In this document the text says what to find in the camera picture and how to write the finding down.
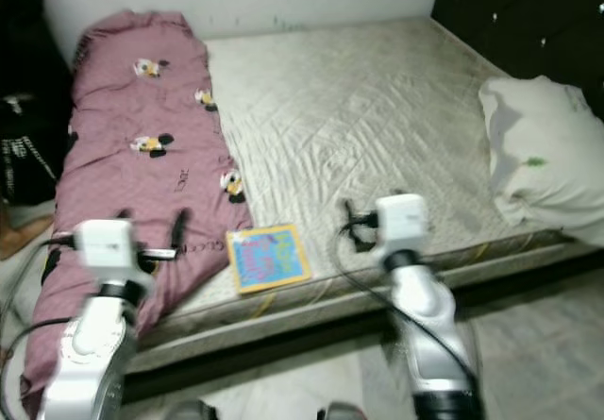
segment yellow book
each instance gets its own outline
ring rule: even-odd
[[[230,231],[226,243],[240,294],[310,278],[309,262],[293,224]]]

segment book cover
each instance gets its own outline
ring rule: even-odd
[[[228,232],[226,242],[241,294],[310,278],[309,264],[293,224]]]

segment pillowcase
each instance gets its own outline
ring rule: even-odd
[[[505,219],[604,246],[604,124],[581,90],[545,76],[491,78],[478,97]]]

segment quilted mattress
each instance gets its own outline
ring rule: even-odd
[[[337,276],[342,198],[370,210],[393,189],[428,201],[427,259],[452,285],[592,251],[510,227],[489,191],[478,88],[503,75],[430,19],[209,41],[213,95],[257,226],[295,223],[312,280],[239,297],[219,273],[143,340],[132,371],[378,308]],[[341,258],[385,289],[367,256]]]

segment headboard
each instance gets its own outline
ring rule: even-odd
[[[436,0],[432,17],[511,76],[581,87],[604,118],[604,0]]]

